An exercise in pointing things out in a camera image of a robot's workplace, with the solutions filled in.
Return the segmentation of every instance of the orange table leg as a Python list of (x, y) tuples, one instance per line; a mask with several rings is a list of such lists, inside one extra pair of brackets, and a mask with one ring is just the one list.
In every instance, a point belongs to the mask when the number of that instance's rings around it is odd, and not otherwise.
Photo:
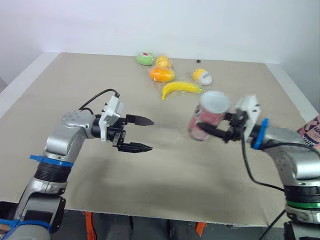
[(85, 227), (86, 227), (86, 237), (87, 240), (96, 240), (97, 236), (96, 236), (96, 232), (94, 231), (93, 228), (93, 216), (92, 216), (92, 212), (90, 211), (85, 211)]
[(199, 236), (202, 236), (202, 232), (204, 231), (204, 228), (207, 226), (205, 222), (197, 222), (195, 224), (195, 230), (199, 234)]

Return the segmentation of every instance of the white wall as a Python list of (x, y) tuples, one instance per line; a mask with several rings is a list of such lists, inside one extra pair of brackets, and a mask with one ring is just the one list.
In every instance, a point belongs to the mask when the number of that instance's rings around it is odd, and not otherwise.
[[(319, 15), (320, 0), (3, 0), (0, 31), (14, 32), (4, 38), (6, 55), (13, 51), (15, 59), (26, 41), (28, 57), (39, 51), (153, 51), (174, 58), (281, 63), (319, 111)], [(0, 65), (5, 58), (0, 55)], [(0, 71), (6, 80), (5, 75), (15, 74)]]
[(0, 77), (0, 93), (7, 87), (7, 83)]

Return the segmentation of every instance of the green ring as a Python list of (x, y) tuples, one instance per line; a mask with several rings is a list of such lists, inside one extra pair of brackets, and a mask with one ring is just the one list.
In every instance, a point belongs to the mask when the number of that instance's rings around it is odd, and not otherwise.
[(302, 208), (302, 209), (320, 209), (320, 202), (313, 202), (313, 203), (301, 203), (295, 201), (286, 201), (286, 204), (290, 207), (294, 208)]

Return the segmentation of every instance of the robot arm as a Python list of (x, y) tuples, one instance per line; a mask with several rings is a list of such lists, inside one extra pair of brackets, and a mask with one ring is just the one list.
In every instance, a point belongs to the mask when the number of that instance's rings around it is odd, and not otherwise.
[(284, 189), (272, 187), (284, 191), (285, 211), (291, 219), (285, 224), (286, 239), (320, 239), (314, 238), (320, 237), (320, 154), (305, 146), (296, 131), (269, 127), (267, 119), (257, 125), (260, 107), (255, 96), (242, 98), (235, 109), (235, 113), (225, 115), (230, 125), (227, 131), (205, 122), (198, 126), (225, 143), (242, 140), (270, 155)]
[(147, 145), (124, 143), (124, 126), (133, 123), (149, 126), (154, 123), (142, 116), (121, 118), (123, 104), (112, 96), (101, 115), (86, 110), (65, 114), (49, 135), (43, 155), (30, 158), (39, 162), (34, 176), (26, 186), (11, 221), (12, 230), (4, 239), (50, 239), (62, 222), (66, 200), (61, 196), (67, 179), (86, 139), (111, 141), (120, 152), (141, 153), (152, 150)]

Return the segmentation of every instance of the black cable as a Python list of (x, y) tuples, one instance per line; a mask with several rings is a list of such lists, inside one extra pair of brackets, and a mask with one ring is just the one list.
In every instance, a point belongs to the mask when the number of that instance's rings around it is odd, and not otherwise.
[(312, 146), (307, 146), (307, 145), (305, 145), (303, 143), (280, 142), (280, 143), (274, 143), (274, 144), (269, 144), (269, 145), (266, 145), (266, 146), (262, 146), (260, 149), (264, 150), (264, 149), (270, 149), (270, 148), (275, 148), (275, 147), (280, 147), (280, 146), (295, 146), (295, 147), (302, 147), (302, 148), (305, 148), (305, 149), (309, 149), (309, 150), (313, 151), (314, 153), (316, 153), (319, 156), (319, 159), (320, 159), (320, 152), (318, 152)]
[(246, 151), (246, 141), (245, 141), (245, 136), (244, 136), (244, 131), (242, 130), (241, 132), (241, 149), (242, 149), (242, 156), (243, 156), (243, 160), (244, 160), (244, 164), (245, 164), (245, 168), (246, 171), (248, 172), (248, 175), (250, 177), (250, 179), (255, 183), (255, 184), (259, 184), (265, 187), (269, 187), (269, 188), (273, 188), (273, 189), (277, 189), (279, 191), (284, 192), (285, 190), (283, 190), (281, 187), (278, 186), (274, 186), (268, 183), (264, 183), (264, 182), (260, 182), (257, 181), (254, 176), (251, 173), (250, 167), (249, 167), (249, 163), (248, 163), (248, 158), (247, 158), (247, 151)]
[(79, 107), (79, 110), (82, 110), (85, 106), (87, 106), (89, 103), (91, 103), (97, 97), (100, 97), (102, 94), (105, 94), (107, 92), (114, 92), (114, 96), (116, 96), (117, 98), (119, 98), (119, 96), (120, 96), (120, 94), (116, 90), (114, 90), (112, 88), (108, 88), (106, 90), (103, 90), (102, 92), (99, 92), (97, 95), (93, 96), (88, 101), (86, 101), (81, 107)]
[(266, 228), (266, 230), (262, 233), (261, 237), (259, 238), (259, 240), (262, 240), (264, 238), (264, 236), (270, 231), (270, 229), (272, 229), (272, 227), (276, 224), (276, 222), (283, 216), (283, 214), (285, 214), (286, 210), (284, 209), (276, 218), (275, 220), (273, 220), (272, 223), (270, 223), (270, 225)]
[(81, 110), (88, 110), (92, 115), (95, 115), (94, 112), (88, 107), (83, 107), (83, 108), (81, 108)]

